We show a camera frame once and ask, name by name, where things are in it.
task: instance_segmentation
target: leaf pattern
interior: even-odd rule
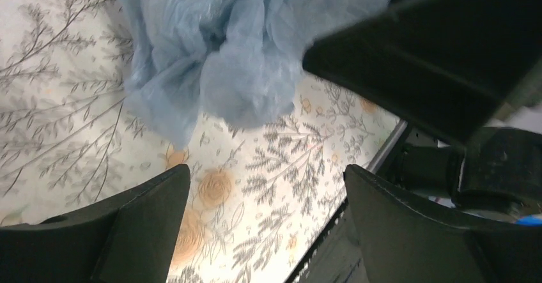
[[[345,166],[368,164],[397,122],[308,75],[292,115],[249,130],[202,113],[177,150],[123,104],[134,48],[116,0],[0,4],[0,225],[36,224],[186,164],[170,283],[285,279],[344,200]]]

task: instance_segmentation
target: gray fern print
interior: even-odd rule
[[[25,169],[32,165],[40,179],[48,180],[49,190],[71,191],[66,206],[78,206],[103,199],[106,192],[121,191],[116,183],[122,179],[123,163],[116,155],[122,149],[122,134],[142,137],[145,127],[123,113],[122,65],[113,71],[101,66],[87,71],[61,68],[53,58],[58,52],[78,56],[107,42],[118,53],[106,58],[128,63],[133,51],[125,29],[109,26],[110,31],[96,37],[73,28],[114,7],[115,0],[55,2],[60,9],[39,3],[20,6],[29,28],[0,68],[0,88],[9,92],[0,112],[0,197],[17,194],[18,186],[26,182]],[[54,100],[17,95],[21,86],[43,91],[51,84],[68,92]],[[97,125],[99,132],[90,138],[89,131],[95,133]]]
[[[302,203],[302,214],[308,215],[325,172],[323,144],[329,137],[314,125],[299,124],[293,116],[268,124],[264,134],[267,147],[257,147],[253,161],[246,165],[249,171],[264,169],[266,174],[247,178],[243,193],[256,194],[258,205],[273,205],[277,181],[287,181],[294,197]]]

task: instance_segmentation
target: plastic bag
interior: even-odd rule
[[[240,128],[293,110],[304,49],[389,0],[120,0],[134,39],[125,105],[183,148],[200,108]]]

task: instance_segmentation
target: blue object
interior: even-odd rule
[[[293,110],[304,49],[389,0],[120,0],[134,39],[125,105],[177,148],[200,107],[255,128]]]
[[[516,224],[522,226],[542,226],[542,217],[540,215],[523,217],[516,221]]]

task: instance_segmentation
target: black plastic part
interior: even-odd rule
[[[419,195],[451,198],[465,155],[452,147],[403,147],[394,161],[389,181]]]
[[[467,215],[349,165],[345,184],[371,283],[540,282],[542,227]]]
[[[463,177],[453,198],[466,209],[541,213],[542,135],[515,128],[482,128],[467,148]],[[521,209],[511,210],[513,202]]]
[[[542,0],[393,0],[303,67],[464,146],[542,56]]]
[[[0,282],[164,283],[189,188],[179,165],[41,224],[0,228]]]

